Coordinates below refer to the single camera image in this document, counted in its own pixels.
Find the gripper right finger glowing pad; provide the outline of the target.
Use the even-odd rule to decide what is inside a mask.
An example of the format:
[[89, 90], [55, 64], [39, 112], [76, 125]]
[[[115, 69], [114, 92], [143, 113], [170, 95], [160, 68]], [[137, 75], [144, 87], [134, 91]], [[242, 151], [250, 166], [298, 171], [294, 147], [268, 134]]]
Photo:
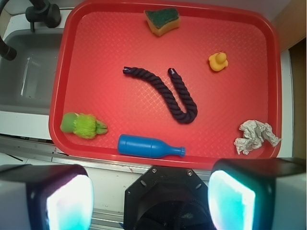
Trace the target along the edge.
[[218, 160], [209, 178], [208, 205], [218, 230], [305, 230], [307, 162]]

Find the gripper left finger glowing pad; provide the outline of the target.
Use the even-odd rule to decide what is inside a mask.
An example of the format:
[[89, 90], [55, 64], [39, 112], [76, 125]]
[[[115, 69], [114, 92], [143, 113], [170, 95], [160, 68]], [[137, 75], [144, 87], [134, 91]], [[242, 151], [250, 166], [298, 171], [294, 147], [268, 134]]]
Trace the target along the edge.
[[88, 230], [93, 208], [93, 183], [80, 165], [0, 167], [2, 230]]

